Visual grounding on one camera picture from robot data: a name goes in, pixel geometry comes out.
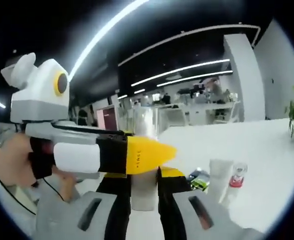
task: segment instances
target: human hand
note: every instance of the human hand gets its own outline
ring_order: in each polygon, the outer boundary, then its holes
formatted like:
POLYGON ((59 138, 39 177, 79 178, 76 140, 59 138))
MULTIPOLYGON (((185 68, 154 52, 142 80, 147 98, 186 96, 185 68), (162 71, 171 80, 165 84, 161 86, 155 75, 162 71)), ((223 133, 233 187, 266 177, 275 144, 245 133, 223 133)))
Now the human hand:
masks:
POLYGON ((56 166, 52 167, 52 173, 56 174, 61 180, 59 194, 61 195, 64 201, 70 201, 72 198, 73 187, 77 183, 76 177, 74 176, 74 174, 70 172, 59 170, 56 166))
MULTIPOLYGON (((29 187, 36 182, 31 162, 28 159, 32 151, 30 137, 23 133, 16 133, 0 148, 0 180, 5 185, 29 187)), ((52 144, 44 144, 43 152, 52 154, 52 144)), ((59 170, 56 166, 53 166, 52 171, 59 176, 70 177, 71 174, 59 170)))

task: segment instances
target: yellow ring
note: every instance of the yellow ring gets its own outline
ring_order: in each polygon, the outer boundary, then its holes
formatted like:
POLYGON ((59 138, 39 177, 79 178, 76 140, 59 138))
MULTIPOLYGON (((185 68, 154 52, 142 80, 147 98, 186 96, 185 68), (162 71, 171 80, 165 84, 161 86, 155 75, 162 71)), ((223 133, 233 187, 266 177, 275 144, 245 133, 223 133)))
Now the yellow ring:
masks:
POLYGON ((61 93, 61 92, 59 91, 59 87, 58 87, 59 77, 60 77, 62 74, 64 74, 64 73, 63 73, 63 72, 59 72, 59 73, 57 73, 57 74, 56 74, 56 77, 55 77, 55 79, 54 79, 54 81, 53 81, 53 88, 54 88, 54 90, 55 90, 55 94, 56 94, 58 97, 61 97, 61 96, 63 95, 63 93, 61 93))

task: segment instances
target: black cable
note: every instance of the black cable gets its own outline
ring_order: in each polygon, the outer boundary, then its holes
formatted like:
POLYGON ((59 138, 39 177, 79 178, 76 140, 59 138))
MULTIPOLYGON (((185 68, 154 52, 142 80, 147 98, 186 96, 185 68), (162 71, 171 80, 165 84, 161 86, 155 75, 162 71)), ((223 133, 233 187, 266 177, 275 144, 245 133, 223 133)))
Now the black cable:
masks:
POLYGON ((28 209, 26 206, 24 206, 19 200, 17 200, 17 198, 6 188, 6 186, 3 184, 3 182, 0 180, 0 184, 4 187, 4 189, 9 193, 9 195, 11 197, 13 197, 14 200, 16 200, 18 202, 18 204, 20 204, 22 207, 24 207, 28 212, 30 212, 33 215, 36 215, 33 211, 31 211, 30 209, 28 209))
POLYGON ((49 187, 51 187, 51 188, 53 189, 53 191, 55 191, 55 192, 61 197, 62 201, 65 201, 65 200, 63 199, 63 197, 60 195, 60 193, 59 193, 59 192, 58 192, 53 186, 51 186, 51 185, 45 180, 45 178, 43 178, 43 180, 46 182, 47 185, 49 185, 49 187))

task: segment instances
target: white table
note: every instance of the white table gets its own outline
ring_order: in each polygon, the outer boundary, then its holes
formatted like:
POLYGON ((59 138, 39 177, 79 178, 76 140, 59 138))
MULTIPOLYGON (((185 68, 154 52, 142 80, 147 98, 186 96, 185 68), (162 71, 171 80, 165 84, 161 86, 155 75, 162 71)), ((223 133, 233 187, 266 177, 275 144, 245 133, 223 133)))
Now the white table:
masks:
POLYGON ((166 165, 185 175, 196 167, 209 170, 210 159, 248 164, 244 185, 230 206, 240 226, 261 232, 278 220, 294 194, 294 141, 288 119, 170 127, 160 141, 178 149, 166 165))
POLYGON ((230 109, 233 106, 233 102, 227 102, 224 104, 217 103, 202 103, 202 104, 193 104, 191 107, 200 108, 203 110, 217 110, 217 109, 230 109))

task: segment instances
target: yellow cone tip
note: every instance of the yellow cone tip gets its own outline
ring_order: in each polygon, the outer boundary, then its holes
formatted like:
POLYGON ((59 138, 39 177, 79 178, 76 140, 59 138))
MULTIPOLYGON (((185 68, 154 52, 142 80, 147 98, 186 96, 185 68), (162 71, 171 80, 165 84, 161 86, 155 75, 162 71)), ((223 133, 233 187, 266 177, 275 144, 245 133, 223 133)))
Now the yellow cone tip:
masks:
POLYGON ((129 136, 126 174, 141 174, 176 157, 177 149, 143 136, 129 136))

